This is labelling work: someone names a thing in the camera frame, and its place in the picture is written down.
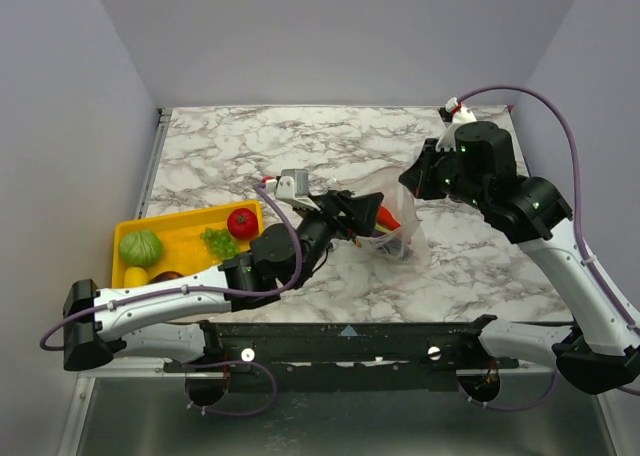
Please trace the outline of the red toy chili pepper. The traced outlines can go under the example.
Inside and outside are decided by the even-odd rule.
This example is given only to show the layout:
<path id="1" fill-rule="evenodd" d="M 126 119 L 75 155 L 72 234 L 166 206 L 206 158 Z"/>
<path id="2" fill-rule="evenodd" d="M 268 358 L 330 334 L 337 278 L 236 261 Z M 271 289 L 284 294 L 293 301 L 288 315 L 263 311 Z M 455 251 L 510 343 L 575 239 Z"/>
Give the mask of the red toy chili pepper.
<path id="1" fill-rule="evenodd" d="M 385 207 L 379 208 L 376 221 L 378 225 L 390 231 L 395 231 L 402 226 L 402 224 L 398 222 L 393 214 Z"/>

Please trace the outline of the clear zip top bag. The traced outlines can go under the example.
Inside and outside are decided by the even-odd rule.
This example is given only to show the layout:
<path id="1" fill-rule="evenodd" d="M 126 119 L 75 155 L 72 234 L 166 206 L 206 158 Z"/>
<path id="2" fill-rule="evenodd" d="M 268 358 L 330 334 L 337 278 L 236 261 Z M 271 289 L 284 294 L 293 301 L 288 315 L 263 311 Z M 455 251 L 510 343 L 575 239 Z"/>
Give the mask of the clear zip top bag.
<path id="1" fill-rule="evenodd" d="M 352 179 L 333 180 L 330 188 L 335 190 L 348 190 L 354 196 L 362 196 L 370 193 L 381 192 L 384 194 L 381 207 L 387 208 L 402 224 L 402 226 L 388 234 L 374 231 L 371 236 L 359 236 L 362 249 L 383 258 L 389 262 L 407 263 L 413 265 L 427 264 L 430 262 L 430 249 L 421 227 L 421 219 L 417 214 L 413 196 L 402 186 L 398 178 L 403 172 L 400 166 L 387 166 L 376 169 L 364 176 Z M 401 239 L 408 243 L 414 251 L 413 256 L 407 261 L 395 261 L 378 254 L 375 250 L 376 243 L 391 239 Z"/>

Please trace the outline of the green toy grapes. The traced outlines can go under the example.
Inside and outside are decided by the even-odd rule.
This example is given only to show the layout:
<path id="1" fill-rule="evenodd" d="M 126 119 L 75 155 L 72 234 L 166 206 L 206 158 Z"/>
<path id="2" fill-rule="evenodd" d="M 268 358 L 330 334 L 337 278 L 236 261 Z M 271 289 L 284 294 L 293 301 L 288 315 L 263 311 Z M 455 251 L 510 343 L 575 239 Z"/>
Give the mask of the green toy grapes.
<path id="1" fill-rule="evenodd" d="M 227 229 L 214 230 L 207 227 L 200 238 L 208 253 L 221 261 L 232 259 L 240 252 L 238 244 Z"/>

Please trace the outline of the dark toy onion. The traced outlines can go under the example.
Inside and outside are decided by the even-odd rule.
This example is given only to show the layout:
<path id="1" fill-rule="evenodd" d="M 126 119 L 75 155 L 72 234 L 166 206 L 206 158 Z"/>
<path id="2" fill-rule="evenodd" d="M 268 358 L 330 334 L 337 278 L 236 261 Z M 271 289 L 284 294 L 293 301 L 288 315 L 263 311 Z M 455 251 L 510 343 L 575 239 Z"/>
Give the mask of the dark toy onion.
<path id="1" fill-rule="evenodd" d="M 177 271 L 164 271 L 154 276 L 149 280 L 150 284 L 156 284 L 160 282 L 170 281 L 174 279 L 182 278 L 183 275 Z"/>

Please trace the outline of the green toy cabbage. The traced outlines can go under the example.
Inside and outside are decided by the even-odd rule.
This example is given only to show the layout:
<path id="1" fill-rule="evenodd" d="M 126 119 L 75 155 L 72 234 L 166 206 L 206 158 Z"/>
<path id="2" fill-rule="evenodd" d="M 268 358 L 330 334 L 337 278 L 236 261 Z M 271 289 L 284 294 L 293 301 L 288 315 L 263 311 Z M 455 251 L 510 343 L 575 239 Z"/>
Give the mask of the green toy cabbage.
<path id="1" fill-rule="evenodd" d="M 150 267 L 164 253 L 164 245 L 151 230 L 141 230 L 125 235 L 118 245 L 118 253 L 131 266 Z"/>

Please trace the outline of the green toy celery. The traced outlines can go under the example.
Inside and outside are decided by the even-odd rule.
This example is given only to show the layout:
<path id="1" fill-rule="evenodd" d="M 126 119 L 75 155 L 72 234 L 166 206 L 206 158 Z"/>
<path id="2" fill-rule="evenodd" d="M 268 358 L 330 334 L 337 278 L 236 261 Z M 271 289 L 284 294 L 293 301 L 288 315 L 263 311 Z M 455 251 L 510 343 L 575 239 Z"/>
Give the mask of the green toy celery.
<path id="1" fill-rule="evenodd" d="M 380 232 L 380 233 L 384 233 L 384 234 L 388 234 L 388 233 L 393 232 L 394 230 L 391 230 L 391 229 L 389 229 L 389 228 L 387 228 L 387 227 L 385 227 L 383 225 L 376 224 L 375 225 L 375 231 Z"/>

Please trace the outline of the toy fish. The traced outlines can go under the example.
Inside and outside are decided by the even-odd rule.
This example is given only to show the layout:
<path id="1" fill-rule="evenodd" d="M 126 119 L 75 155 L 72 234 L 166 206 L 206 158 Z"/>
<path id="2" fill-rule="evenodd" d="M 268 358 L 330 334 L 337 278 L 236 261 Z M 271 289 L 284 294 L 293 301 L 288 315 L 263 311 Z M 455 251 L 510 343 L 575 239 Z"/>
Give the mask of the toy fish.
<path id="1" fill-rule="evenodd" d="M 375 250 L 378 254 L 395 261 L 407 261 L 414 254 L 408 243 L 397 238 L 377 242 Z"/>

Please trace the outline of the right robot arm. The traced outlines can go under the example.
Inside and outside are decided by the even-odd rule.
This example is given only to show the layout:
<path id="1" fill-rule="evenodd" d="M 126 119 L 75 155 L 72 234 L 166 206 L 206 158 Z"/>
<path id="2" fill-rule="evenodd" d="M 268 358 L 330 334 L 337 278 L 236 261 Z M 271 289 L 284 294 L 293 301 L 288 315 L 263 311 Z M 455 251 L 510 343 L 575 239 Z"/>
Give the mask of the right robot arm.
<path id="1" fill-rule="evenodd" d="M 577 221 L 549 181 L 518 174 L 509 132 L 492 122 L 471 122 L 453 132 L 451 149 L 425 140 L 419 157 L 399 177 L 414 198 L 451 197 L 476 208 L 484 221 L 517 245 L 543 272 L 574 318 L 545 327 L 494 316 L 479 318 L 460 355 L 480 368 L 494 358 L 511 358 L 557 369 L 591 395 L 619 389 L 639 376 L 639 335 L 630 303 L 581 254 Z"/>

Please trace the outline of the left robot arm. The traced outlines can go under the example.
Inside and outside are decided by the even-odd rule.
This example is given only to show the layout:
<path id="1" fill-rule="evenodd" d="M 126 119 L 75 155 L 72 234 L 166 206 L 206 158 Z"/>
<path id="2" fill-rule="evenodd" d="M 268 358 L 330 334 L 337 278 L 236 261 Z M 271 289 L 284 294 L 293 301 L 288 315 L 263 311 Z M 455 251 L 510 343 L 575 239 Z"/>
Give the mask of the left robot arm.
<path id="1" fill-rule="evenodd" d="M 383 195 L 330 190 L 311 200 L 316 206 L 298 226 L 288 220 L 273 224 L 248 250 L 198 273 L 141 287 L 75 282 L 63 309 L 64 369 L 96 369 L 118 355 L 167 357 L 201 371 L 214 369 L 221 361 L 220 344 L 201 327 L 187 335 L 176 320 L 259 308 L 301 288 L 334 240 L 373 232 Z"/>

